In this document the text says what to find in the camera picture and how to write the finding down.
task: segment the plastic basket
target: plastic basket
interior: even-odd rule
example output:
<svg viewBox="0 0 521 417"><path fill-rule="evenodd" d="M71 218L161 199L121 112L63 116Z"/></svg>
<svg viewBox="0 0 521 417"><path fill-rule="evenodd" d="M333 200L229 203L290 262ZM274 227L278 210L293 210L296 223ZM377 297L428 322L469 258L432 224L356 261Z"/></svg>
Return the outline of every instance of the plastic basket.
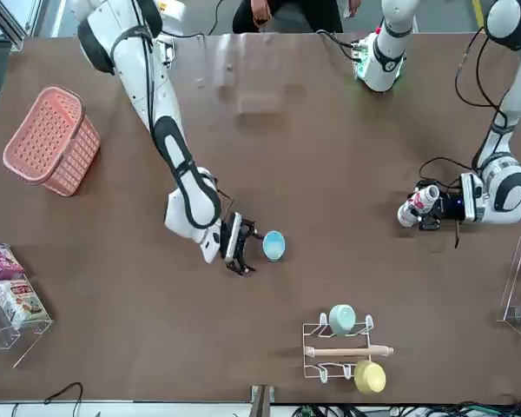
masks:
<svg viewBox="0 0 521 417"><path fill-rule="evenodd" d="M73 195L100 147L82 99L59 87L44 89L3 152L3 164L31 185Z"/></svg>

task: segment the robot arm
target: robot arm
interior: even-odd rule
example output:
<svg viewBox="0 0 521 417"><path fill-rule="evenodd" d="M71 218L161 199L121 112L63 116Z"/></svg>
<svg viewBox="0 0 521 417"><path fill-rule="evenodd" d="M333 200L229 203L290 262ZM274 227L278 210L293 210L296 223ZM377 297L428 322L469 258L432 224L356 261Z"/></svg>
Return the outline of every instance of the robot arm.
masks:
<svg viewBox="0 0 521 417"><path fill-rule="evenodd" d="M521 0L494 3L486 17L485 30L492 41L521 54ZM511 135L519 119L521 56L513 85L505 94L487 136L472 160L473 171L461 175L461 192L441 193L432 211L416 213L416 208L406 207L409 202L400 210L418 216L420 221L430 214L435 221L438 219L438 225L440 219L486 223L521 220L521 165L510 151Z"/></svg>
<svg viewBox="0 0 521 417"><path fill-rule="evenodd" d="M376 33L355 45L353 73L379 93L398 78L420 0L382 0L384 19Z"/></svg>
<svg viewBox="0 0 521 417"><path fill-rule="evenodd" d="M177 183L168 198L166 226L199 243L211 262L220 247L220 199L214 178L195 165L183 135L174 88L153 42L162 30L156 1L74 0L72 7L82 19L77 35L83 52L98 70L117 70Z"/></svg>

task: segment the light blue cup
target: light blue cup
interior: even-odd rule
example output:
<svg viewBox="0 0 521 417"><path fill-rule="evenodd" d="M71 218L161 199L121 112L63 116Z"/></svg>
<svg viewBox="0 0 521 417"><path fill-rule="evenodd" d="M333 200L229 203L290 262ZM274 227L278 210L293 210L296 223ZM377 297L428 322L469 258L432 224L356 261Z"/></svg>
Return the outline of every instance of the light blue cup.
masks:
<svg viewBox="0 0 521 417"><path fill-rule="evenodd" d="M262 240L262 250L264 250L264 255L266 255L270 261L278 261L286 250L284 236L276 230L268 232Z"/></svg>

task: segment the table surface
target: table surface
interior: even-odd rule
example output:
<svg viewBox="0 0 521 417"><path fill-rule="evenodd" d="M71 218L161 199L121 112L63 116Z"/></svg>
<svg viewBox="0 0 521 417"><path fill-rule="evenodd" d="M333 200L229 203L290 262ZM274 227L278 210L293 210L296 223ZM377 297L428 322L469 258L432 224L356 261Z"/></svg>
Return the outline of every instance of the table surface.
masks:
<svg viewBox="0 0 521 417"><path fill-rule="evenodd" d="M421 234L396 211L434 156L469 162L491 120L456 97L469 36L417 35L406 73L377 95L316 35L210 37L179 43L170 76L195 160L234 208L278 229L285 260L247 256L239 278L207 265L162 224L168 167L116 77L91 68L76 39L30 39L12 54L0 97L0 241L13 245L56 323L17 369L0 369L0 400L40 400L72 381L86 399L278 402L482 402L521 395L521 338L495 318L521 222ZM461 89L478 99L469 60ZM485 87L501 97L511 52L490 47ZM102 147L77 194L62 198L5 172L1 154L38 92L79 94ZM521 125L513 141L521 161ZM455 167L428 175L445 181ZM302 375L301 324L348 303L375 321L388 385Z"/></svg>

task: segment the cup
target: cup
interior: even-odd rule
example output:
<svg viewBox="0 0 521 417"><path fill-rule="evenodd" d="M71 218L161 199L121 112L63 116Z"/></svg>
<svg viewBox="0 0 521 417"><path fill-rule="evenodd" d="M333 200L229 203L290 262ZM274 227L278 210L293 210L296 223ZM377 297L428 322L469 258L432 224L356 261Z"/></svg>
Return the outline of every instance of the cup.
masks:
<svg viewBox="0 0 521 417"><path fill-rule="evenodd" d="M355 326L355 319L355 311L351 306L339 304L330 310L328 323L336 335L345 336Z"/></svg>
<svg viewBox="0 0 521 417"><path fill-rule="evenodd" d="M372 361L359 361L353 372L355 386L363 394L380 393L386 386L386 373Z"/></svg>
<svg viewBox="0 0 521 417"><path fill-rule="evenodd" d="M266 255L270 261L278 261L284 255L284 251L286 250L286 241L284 240L284 236L276 230L268 232L262 240L262 250L264 251L264 255Z"/></svg>

